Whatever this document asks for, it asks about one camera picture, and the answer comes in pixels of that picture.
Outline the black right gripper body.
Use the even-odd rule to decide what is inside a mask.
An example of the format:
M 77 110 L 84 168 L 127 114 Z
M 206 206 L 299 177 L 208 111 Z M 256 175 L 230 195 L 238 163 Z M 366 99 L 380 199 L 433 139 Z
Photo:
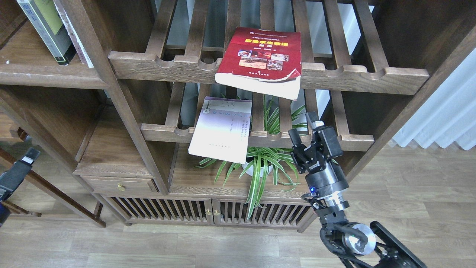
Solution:
M 343 201 L 348 183 L 340 165 L 334 161 L 343 151 L 333 127 L 313 130 L 311 144 L 293 146 L 291 156 L 300 174 L 306 173 L 311 196 L 317 200 Z

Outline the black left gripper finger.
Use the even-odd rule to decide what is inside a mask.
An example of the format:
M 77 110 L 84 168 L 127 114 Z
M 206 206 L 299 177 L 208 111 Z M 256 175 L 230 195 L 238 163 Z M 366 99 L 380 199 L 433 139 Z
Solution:
M 1 201 L 7 200 L 17 190 L 40 154 L 39 150 L 29 148 L 22 159 L 17 160 L 8 171 L 2 173 L 0 177 Z

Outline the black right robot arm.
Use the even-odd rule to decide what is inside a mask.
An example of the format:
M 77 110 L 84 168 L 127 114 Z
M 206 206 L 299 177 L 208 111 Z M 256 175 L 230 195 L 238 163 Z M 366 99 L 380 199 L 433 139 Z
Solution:
M 367 226 L 347 219 L 344 210 L 349 203 L 342 193 L 349 185 L 334 160 L 343 154 L 335 129 L 325 126 L 316 112 L 308 112 L 306 117 L 312 128 L 311 144 L 305 146 L 296 129 L 291 129 L 291 156 L 299 173 L 306 174 L 310 192 L 302 198 L 319 217 L 324 246 L 347 268 L 369 268 L 359 257 L 371 253 L 380 258 L 376 268 L 424 268 L 425 264 L 379 222 Z

